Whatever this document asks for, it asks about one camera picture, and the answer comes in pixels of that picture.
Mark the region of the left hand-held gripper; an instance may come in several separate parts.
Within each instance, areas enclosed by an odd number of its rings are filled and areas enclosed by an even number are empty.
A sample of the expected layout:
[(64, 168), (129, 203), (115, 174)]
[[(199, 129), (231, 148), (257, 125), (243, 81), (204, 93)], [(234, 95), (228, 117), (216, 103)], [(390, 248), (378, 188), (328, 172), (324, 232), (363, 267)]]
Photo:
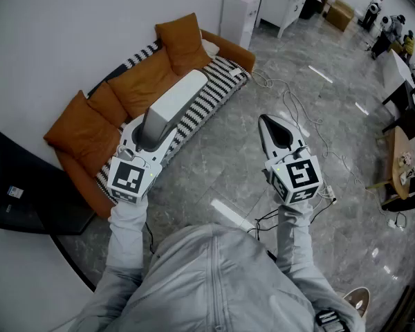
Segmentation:
[(129, 122), (122, 132), (116, 155), (111, 158), (107, 189), (117, 201), (139, 204), (162, 171), (163, 160), (177, 129), (172, 129), (151, 152), (144, 151), (144, 116)]

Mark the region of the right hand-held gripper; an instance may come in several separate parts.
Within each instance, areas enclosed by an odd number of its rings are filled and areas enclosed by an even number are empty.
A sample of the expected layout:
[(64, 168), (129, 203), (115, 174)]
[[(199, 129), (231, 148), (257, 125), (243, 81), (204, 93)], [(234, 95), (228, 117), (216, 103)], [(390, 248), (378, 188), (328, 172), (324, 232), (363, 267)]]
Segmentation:
[[(311, 155), (301, 132), (285, 119), (263, 114), (258, 129), (267, 157), (265, 170), (283, 204), (292, 205), (313, 199), (323, 186), (317, 156)], [(281, 155), (285, 150), (295, 150)]]

